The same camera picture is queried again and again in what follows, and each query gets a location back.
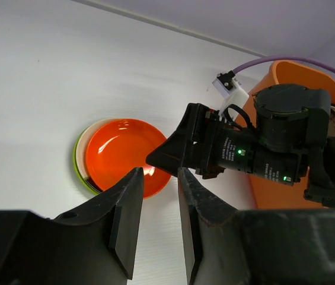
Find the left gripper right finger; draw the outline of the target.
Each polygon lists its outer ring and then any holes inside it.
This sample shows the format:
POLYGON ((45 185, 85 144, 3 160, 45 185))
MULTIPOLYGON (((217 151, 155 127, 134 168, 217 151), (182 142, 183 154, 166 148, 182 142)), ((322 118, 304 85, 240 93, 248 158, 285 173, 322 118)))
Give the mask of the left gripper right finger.
POLYGON ((238 210, 178 171, 188 284, 335 284, 335 209, 238 210))

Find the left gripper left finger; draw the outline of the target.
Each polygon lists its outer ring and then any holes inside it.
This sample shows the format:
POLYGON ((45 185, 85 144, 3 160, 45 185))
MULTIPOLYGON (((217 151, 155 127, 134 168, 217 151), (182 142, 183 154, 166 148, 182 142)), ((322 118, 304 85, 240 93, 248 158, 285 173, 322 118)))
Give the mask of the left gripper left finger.
POLYGON ((133 277, 144 175, 58 215, 0 210, 0 284, 126 284, 133 277))

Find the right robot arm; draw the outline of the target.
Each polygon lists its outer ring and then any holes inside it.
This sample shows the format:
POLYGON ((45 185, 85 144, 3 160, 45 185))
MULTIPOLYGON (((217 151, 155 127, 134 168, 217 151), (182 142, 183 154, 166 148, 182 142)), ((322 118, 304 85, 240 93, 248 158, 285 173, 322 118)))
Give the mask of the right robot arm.
POLYGON ((173 134, 146 158, 177 176, 191 168, 204 179, 225 169, 294 186, 303 178, 304 199, 335 207, 335 137, 328 136, 331 98, 323 89, 278 84, 253 99, 256 121, 237 104, 212 110, 187 106, 173 134))

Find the cream plate with ink drawing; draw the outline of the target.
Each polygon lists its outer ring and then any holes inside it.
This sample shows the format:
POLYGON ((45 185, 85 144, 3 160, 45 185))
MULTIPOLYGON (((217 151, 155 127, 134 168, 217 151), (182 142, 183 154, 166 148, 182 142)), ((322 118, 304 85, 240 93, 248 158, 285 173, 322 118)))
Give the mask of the cream plate with ink drawing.
POLYGON ((114 118, 105 118, 85 128, 76 139, 74 150, 72 152, 74 169, 77 177, 88 190, 95 194, 100 194, 102 190, 94 183, 88 174, 85 165, 85 151, 93 134, 103 125, 111 121, 114 121, 114 118))

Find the green plate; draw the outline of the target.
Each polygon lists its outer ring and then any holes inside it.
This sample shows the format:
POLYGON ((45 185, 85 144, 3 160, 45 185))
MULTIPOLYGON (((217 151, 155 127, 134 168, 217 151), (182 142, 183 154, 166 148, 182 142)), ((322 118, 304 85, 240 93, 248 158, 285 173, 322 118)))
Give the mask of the green plate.
POLYGON ((72 165, 78 180, 93 194, 100 194, 101 189, 93 182, 87 174, 84 153, 91 135, 87 135, 88 128, 85 128, 76 138, 72 149, 72 165))

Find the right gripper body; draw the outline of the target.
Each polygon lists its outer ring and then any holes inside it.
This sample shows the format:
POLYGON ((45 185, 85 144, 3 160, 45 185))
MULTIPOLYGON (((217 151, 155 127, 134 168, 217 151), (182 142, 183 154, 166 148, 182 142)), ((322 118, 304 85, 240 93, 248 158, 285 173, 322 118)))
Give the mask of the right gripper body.
POLYGON ((189 103, 177 129, 147 155, 146 163, 175 177, 179 168, 186 167, 204 179, 216 178, 225 170, 215 161, 215 144, 220 142, 220 133, 233 127, 242 129, 230 117, 230 110, 241 115, 248 127, 253 127, 247 113, 235 104, 225 108, 222 119, 218 110, 189 103))

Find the orange plate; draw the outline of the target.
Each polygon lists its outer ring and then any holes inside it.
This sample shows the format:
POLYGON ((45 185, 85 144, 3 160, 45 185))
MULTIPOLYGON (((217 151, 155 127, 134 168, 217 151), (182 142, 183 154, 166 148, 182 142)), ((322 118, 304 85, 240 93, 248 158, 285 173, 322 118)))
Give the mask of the orange plate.
POLYGON ((89 136, 84 153, 88 178, 101 191, 114 186, 135 167, 143 169, 143 197, 159 193, 171 175, 146 162, 146 157, 166 141, 151 124, 137 119, 115 119, 89 136))

